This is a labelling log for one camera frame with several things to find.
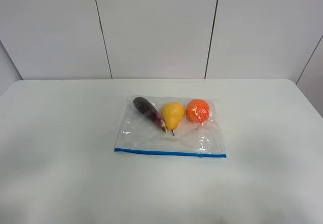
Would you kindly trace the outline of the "clear zip bag blue strip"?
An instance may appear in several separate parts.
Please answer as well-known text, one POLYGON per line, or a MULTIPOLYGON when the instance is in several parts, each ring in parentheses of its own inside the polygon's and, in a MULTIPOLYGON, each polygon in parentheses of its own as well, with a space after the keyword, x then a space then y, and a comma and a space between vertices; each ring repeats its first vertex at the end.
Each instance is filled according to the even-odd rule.
POLYGON ((147 155, 225 158, 221 129, 216 122, 215 99, 208 99, 210 117, 205 123, 183 119, 175 133, 164 133, 129 102, 116 138, 114 150, 147 155))

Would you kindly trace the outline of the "yellow pear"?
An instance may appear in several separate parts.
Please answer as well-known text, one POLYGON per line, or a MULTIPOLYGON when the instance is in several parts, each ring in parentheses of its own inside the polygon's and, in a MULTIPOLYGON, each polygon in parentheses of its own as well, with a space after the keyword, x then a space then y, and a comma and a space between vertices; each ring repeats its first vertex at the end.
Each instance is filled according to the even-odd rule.
POLYGON ((161 114, 167 129, 170 130, 174 136, 174 130, 178 127, 185 114, 184 107, 178 102, 170 102, 163 106, 161 114))

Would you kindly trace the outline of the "purple eggplant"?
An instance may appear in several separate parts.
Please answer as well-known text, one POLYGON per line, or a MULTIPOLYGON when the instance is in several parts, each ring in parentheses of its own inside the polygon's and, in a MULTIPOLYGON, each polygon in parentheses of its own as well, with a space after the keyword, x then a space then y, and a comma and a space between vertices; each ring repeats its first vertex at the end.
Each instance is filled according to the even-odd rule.
POLYGON ((144 97, 135 97, 133 100, 135 108, 156 127, 164 133, 167 132, 166 124, 156 108, 144 97))

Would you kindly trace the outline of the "orange fruit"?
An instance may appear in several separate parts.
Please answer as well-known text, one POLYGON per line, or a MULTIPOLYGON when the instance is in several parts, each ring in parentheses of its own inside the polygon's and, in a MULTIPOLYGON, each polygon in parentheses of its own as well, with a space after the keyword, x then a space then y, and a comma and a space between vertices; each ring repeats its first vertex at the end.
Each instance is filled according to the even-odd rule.
POLYGON ((187 104, 186 118, 193 123, 203 123, 208 120, 209 104, 202 99, 194 99, 187 104))

